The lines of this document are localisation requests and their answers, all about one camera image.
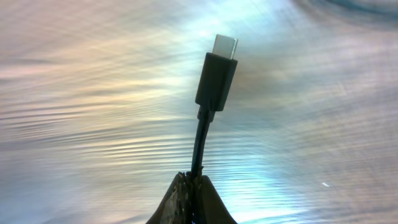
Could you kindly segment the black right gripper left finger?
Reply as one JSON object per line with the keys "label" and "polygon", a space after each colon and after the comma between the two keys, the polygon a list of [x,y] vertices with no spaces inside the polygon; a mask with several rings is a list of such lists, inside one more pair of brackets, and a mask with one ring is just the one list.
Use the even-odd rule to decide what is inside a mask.
{"label": "black right gripper left finger", "polygon": [[183,172],[175,175],[159,206],[146,224],[187,224],[192,222],[192,183]]}

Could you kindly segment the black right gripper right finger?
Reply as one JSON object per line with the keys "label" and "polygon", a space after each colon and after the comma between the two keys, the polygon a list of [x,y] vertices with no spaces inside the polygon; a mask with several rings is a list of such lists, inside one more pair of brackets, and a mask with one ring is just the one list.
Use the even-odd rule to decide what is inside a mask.
{"label": "black right gripper right finger", "polygon": [[205,175],[194,180],[193,222],[198,224],[237,224],[210,178]]}

